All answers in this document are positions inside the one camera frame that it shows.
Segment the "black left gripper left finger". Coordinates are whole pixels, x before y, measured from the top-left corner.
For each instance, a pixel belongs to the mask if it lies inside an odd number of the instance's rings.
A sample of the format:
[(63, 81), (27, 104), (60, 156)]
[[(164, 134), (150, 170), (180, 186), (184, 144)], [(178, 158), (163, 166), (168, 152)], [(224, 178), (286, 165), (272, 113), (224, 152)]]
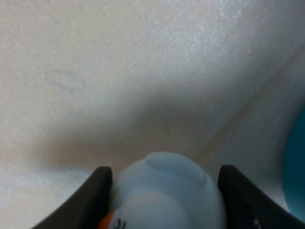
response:
[(112, 186), (112, 169), (98, 167), (59, 208), (35, 229), (95, 229), (106, 215)]

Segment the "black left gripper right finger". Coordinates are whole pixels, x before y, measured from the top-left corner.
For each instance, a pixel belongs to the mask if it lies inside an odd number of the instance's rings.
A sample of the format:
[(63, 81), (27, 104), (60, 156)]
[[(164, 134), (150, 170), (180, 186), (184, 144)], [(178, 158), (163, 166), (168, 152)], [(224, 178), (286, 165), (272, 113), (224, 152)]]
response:
[(235, 166), (221, 166), (218, 187), (225, 202), (228, 229), (305, 228), (302, 221), (271, 200)]

